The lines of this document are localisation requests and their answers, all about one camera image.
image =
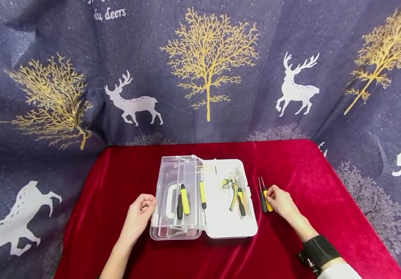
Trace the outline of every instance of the navy blue backdrop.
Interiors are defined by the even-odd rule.
[[[0,278],[53,276],[107,145],[290,138],[401,265],[401,0],[0,0]]]

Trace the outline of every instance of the white sleeve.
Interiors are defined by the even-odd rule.
[[[332,265],[318,276],[318,279],[362,279],[347,263]]]

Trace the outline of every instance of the right hand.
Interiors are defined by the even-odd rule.
[[[265,199],[270,203],[274,211],[289,223],[302,216],[290,194],[276,185],[272,185],[267,190]]]
[[[128,214],[117,243],[126,247],[134,245],[142,232],[144,232],[156,206],[157,200],[153,195],[141,194],[129,206]]]

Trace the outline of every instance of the black screwdriver handle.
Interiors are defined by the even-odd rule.
[[[261,200],[262,212],[267,213],[266,199],[264,198],[264,194],[261,192],[259,193],[259,199]]]
[[[245,208],[242,203],[241,197],[238,196],[238,204],[239,204],[239,212],[241,212],[241,216],[245,216]]]
[[[179,197],[177,198],[177,218],[179,220],[182,220],[183,217],[183,206],[182,206],[182,195],[179,194]]]

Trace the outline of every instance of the table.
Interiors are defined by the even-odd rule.
[[[195,154],[244,163],[259,227],[253,238],[137,241],[125,278],[315,278],[296,258],[302,244],[275,212],[263,214],[257,177],[291,193],[315,229],[362,278],[401,278],[401,270],[317,145],[309,140],[112,146],[92,168],[68,222],[55,278],[96,278],[115,244],[130,203],[156,193],[162,156]]]

